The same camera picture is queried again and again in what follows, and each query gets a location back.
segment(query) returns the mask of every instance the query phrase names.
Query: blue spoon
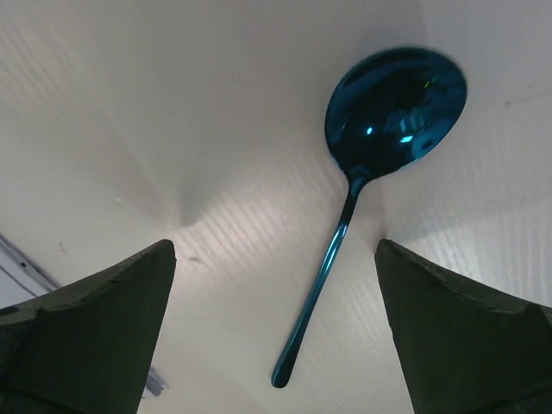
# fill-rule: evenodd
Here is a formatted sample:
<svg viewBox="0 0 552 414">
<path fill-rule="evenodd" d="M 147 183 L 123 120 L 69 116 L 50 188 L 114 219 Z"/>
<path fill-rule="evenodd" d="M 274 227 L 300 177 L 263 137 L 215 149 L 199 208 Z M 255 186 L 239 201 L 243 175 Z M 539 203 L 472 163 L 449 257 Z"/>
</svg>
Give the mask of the blue spoon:
<svg viewBox="0 0 552 414">
<path fill-rule="evenodd" d="M 419 160 L 455 124 L 467 85 L 458 66 L 439 53 L 401 47 L 374 54 L 339 82 L 326 111 L 328 148 L 348 180 L 334 237 L 301 314 L 273 371 L 287 385 L 304 332 L 336 259 L 359 194 L 367 183 Z"/>
</svg>

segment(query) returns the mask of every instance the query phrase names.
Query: spoon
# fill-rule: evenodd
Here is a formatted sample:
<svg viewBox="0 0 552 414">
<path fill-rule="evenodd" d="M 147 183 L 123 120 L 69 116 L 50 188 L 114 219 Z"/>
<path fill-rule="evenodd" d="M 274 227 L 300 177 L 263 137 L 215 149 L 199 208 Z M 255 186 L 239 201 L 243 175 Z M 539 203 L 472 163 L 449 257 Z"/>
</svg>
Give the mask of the spoon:
<svg viewBox="0 0 552 414">
<path fill-rule="evenodd" d="M 304 332 L 336 259 L 359 194 L 367 183 L 431 151 L 464 108 L 467 85 L 458 66 L 418 47 L 374 54 L 351 69 L 329 100 L 328 148 L 348 180 L 348 195 L 318 275 L 272 375 L 287 385 Z"/>
</svg>

